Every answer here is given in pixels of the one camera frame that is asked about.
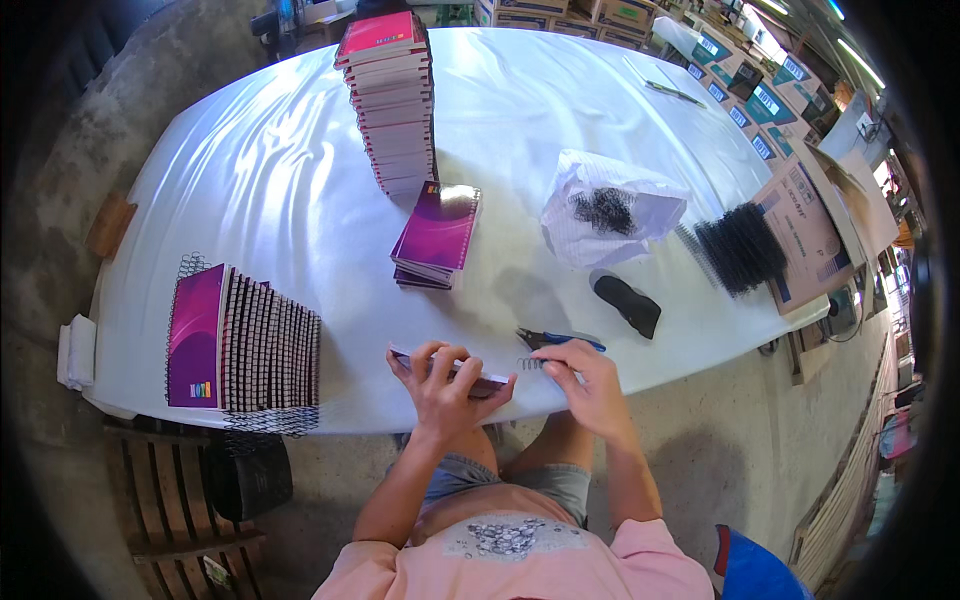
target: plastic bag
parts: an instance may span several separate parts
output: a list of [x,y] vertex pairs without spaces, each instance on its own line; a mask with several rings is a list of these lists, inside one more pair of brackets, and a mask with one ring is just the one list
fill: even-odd
[[[609,267],[649,254],[647,240],[666,236],[693,198],[689,188],[660,173],[578,150],[560,151],[549,193],[540,216],[543,238],[563,264],[575,269]],[[597,208],[601,202],[609,207],[608,196],[619,210],[613,220],[609,211]]]

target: person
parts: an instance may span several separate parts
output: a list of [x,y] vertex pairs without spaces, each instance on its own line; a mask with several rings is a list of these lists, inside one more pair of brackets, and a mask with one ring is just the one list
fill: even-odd
[[[314,598],[714,597],[663,523],[613,361],[580,340],[531,356],[547,361],[569,410],[501,467],[477,423],[511,400],[516,374],[471,399],[483,361],[465,348],[427,342],[410,369],[387,352],[418,423]],[[594,436],[606,444],[610,547],[586,530]]]

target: human hand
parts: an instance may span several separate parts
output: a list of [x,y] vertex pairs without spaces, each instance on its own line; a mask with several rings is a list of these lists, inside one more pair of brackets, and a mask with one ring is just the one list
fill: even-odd
[[531,356],[548,361],[543,370],[564,390],[570,412],[581,425],[612,444],[634,442],[634,423],[611,359],[583,340],[545,346]]
[[[436,353],[433,367],[430,357]],[[452,380],[448,380],[454,360],[463,366]],[[417,407],[418,425],[415,431],[446,448],[457,436],[469,432],[477,422],[510,401],[514,395],[516,373],[497,392],[483,399],[468,397],[470,388],[480,377],[483,361],[470,356],[463,346],[447,342],[426,342],[410,355],[410,369],[396,359],[389,347],[387,363],[397,379],[410,393]]]

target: printed graphic on shirt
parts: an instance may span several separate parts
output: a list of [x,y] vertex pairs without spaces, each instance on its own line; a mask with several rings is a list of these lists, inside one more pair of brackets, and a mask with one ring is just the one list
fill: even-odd
[[444,555],[465,559],[522,561],[533,552],[586,547],[582,530],[523,515],[474,516],[444,532]]

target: fluorescent light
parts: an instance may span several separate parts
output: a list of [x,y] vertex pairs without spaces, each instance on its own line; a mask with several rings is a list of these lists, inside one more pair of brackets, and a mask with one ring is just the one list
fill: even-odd
[[846,16],[843,15],[843,11],[840,10],[840,7],[837,6],[836,2],[833,2],[833,0],[827,0],[827,3],[830,4],[830,7],[833,9],[834,12],[837,13],[837,16],[840,17],[841,21],[847,18]]
[[774,2],[773,0],[760,0],[760,2],[762,2],[762,3],[765,4],[765,5],[767,5],[768,7],[770,7],[771,9],[773,9],[774,11],[779,12],[780,14],[789,14],[789,12],[787,12],[787,10],[786,10],[784,7],[782,7],[781,5],[777,4],[777,3]]
[[860,64],[860,66],[862,66],[864,70],[867,71],[867,73],[874,78],[874,81],[876,82],[877,85],[880,86],[880,89],[886,89],[887,86],[883,82],[883,80],[874,72],[874,69],[870,68],[870,65],[867,64],[867,62],[864,59],[860,58],[860,55],[856,54],[853,48],[850,47],[850,44],[840,39],[839,37],[837,38],[837,43],[839,43],[844,50],[849,52],[850,56],[852,56],[853,59],[856,60]]

